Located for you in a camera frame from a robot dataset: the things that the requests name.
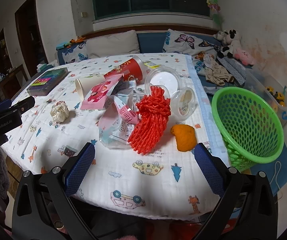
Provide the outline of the white paper ball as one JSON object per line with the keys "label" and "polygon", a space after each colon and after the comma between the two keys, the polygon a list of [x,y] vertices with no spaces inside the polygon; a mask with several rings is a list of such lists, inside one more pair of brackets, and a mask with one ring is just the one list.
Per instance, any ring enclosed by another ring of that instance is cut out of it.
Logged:
{"label": "white paper ball", "polygon": [[62,123],[69,117],[69,109],[64,101],[58,101],[52,106],[50,115],[54,122]]}

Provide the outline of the white paper cup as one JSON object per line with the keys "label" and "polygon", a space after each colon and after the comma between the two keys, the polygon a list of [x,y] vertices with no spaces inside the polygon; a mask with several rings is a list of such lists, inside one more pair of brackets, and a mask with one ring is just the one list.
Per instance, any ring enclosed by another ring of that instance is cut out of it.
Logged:
{"label": "white paper cup", "polygon": [[88,92],[99,83],[105,80],[103,75],[95,74],[87,77],[80,77],[75,80],[77,94],[80,100],[83,101]]}

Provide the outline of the pink snack wrapper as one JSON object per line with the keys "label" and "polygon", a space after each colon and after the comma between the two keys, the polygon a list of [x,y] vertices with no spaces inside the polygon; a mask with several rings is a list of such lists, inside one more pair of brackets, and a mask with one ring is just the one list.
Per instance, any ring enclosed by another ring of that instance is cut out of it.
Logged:
{"label": "pink snack wrapper", "polygon": [[81,102],[81,110],[102,110],[105,108],[107,99],[111,96],[116,85],[123,81],[124,77],[122,74],[111,76],[105,79],[103,82],[95,85],[85,96]]}

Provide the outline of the clear plastic packaging bag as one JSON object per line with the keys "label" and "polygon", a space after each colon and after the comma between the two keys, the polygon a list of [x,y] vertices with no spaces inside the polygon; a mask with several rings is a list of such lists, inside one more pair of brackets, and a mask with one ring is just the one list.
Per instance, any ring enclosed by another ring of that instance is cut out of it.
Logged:
{"label": "clear plastic packaging bag", "polygon": [[108,149],[130,149],[128,139],[139,120],[136,114],[138,103],[144,97],[140,89],[124,89],[111,95],[106,111],[99,119],[99,141]]}

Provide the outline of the red foam fruit net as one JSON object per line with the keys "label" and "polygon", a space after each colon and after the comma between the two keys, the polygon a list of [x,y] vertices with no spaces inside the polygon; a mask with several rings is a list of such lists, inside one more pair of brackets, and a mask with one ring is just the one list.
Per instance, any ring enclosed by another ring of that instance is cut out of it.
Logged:
{"label": "red foam fruit net", "polygon": [[160,141],[171,115],[170,99],[165,98],[165,90],[151,86],[150,92],[136,104],[141,119],[128,139],[131,148],[143,155],[150,153]]}

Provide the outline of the red paper cup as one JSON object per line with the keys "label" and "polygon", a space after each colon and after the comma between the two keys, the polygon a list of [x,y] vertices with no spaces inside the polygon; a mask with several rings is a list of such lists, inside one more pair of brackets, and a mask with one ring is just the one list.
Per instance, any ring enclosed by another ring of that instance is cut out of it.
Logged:
{"label": "red paper cup", "polygon": [[140,60],[138,56],[133,56],[124,63],[118,65],[116,68],[107,72],[105,79],[122,74],[124,81],[135,80],[138,83],[144,82],[147,76],[148,67]]}

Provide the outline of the large clear plastic tub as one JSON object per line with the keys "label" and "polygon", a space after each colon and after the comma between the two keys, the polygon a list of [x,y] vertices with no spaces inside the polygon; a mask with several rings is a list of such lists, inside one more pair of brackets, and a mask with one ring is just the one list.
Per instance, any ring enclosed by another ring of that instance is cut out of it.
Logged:
{"label": "large clear plastic tub", "polygon": [[169,67],[158,67],[151,70],[144,82],[145,92],[152,94],[151,87],[156,86],[164,90],[164,97],[171,98],[182,88],[182,81],[176,70]]}

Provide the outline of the dark colourful box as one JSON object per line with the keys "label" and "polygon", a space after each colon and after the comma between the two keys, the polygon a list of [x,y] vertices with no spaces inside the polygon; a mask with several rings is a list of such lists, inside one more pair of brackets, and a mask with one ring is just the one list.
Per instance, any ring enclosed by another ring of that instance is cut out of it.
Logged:
{"label": "dark colourful box", "polygon": [[68,75],[68,73],[67,67],[49,69],[28,87],[27,92],[30,96],[46,96]]}

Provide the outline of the green plastic mesh basket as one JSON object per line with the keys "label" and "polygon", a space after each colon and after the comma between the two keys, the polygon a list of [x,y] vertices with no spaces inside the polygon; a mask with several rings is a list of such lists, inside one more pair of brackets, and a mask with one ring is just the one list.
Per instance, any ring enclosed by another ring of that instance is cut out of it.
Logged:
{"label": "green plastic mesh basket", "polygon": [[281,122],[260,96],[244,88],[225,87],[215,92],[211,107],[231,166],[242,172],[272,163],[281,155]]}

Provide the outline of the clear plastic toy bin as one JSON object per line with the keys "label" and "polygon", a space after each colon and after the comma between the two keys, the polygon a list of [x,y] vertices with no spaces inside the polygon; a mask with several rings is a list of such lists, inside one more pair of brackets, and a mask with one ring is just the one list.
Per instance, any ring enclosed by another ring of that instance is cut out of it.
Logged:
{"label": "clear plastic toy bin", "polygon": [[265,100],[275,111],[282,126],[287,123],[287,89],[270,74],[255,69],[246,69],[244,88]]}

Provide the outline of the printed white table cloth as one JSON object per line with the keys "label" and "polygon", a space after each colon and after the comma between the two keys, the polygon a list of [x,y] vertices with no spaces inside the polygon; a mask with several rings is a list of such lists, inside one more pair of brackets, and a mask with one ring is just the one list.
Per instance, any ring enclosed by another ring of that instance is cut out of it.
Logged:
{"label": "printed white table cloth", "polygon": [[62,166],[91,142],[95,160],[77,198],[126,215],[195,220],[212,211],[219,198],[193,153],[177,150],[169,129],[152,152],[137,154],[127,143],[133,125],[124,122],[115,107],[81,108],[75,79],[93,79],[127,59],[121,55],[68,64],[68,76],[49,95],[35,99],[1,148],[21,169],[38,174]]}

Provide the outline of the beige crumpled clothes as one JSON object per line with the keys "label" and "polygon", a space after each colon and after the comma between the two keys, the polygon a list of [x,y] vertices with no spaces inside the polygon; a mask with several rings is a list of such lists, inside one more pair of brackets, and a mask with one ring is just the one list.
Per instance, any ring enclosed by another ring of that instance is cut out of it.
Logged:
{"label": "beige crumpled clothes", "polygon": [[225,86],[226,83],[234,81],[234,77],[214,59],[213,55],[206,54],[204,56],[204,65],[205,77],[208,82],[217,86]]}

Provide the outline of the grey beige pillow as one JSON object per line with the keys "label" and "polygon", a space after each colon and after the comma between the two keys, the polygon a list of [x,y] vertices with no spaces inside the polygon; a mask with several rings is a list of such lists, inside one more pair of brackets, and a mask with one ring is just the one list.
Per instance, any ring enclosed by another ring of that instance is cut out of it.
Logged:
{"label": "grey beige pillow", "polygon": [[90,59],[140,53],[135,30],[88,39],[86,49]]}

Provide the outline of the pink plush toy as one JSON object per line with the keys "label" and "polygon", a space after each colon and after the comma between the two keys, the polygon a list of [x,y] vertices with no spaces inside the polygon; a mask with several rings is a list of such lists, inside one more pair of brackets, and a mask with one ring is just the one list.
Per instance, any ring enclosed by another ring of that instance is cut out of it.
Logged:
{"label": "pink plush toy", "polygon": [[236,49],[233,57],[239,60],[245,66],[253,66],[256,63],[255,59],[247,51],[240,48]]}

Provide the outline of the black white cow plush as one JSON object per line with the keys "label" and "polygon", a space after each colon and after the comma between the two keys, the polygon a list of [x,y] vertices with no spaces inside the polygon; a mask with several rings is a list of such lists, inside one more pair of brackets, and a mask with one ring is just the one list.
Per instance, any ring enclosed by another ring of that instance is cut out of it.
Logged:
{"label": "black white cow plush", "polygon": [[213,37],[221,42],[221,47],[217,51],[217,56],[220,59],[225,56],[233,58],[237,48],[241,48],[241,35],[236,29],[218,31],[218,33],[214,34]]}

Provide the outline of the butterfly print pillow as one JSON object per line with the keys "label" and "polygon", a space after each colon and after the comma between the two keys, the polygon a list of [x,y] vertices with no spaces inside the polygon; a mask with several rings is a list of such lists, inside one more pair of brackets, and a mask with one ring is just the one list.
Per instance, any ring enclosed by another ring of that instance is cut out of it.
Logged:
{"label": "butterfly print pillow", "polygon": [[209,54],[217,57],[219,47],[207,40],[168,29],[163,44],[164,53],[190,55],[198,75],[205,76],[204,56]]}

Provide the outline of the paper flower wall decoration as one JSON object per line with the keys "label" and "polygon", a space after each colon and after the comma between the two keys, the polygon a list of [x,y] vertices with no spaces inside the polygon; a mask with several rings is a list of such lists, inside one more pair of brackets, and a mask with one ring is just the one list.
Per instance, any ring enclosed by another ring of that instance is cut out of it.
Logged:
{"label": "paper flower wall decoration", "polygon": [[214,22],[214,25],[218,29],[222,29],[223,18],[222,15],[220,14],[221,8],[218,4],[218,0],[206,0],[206,3],[208,8],[210,9],[210,15]]}

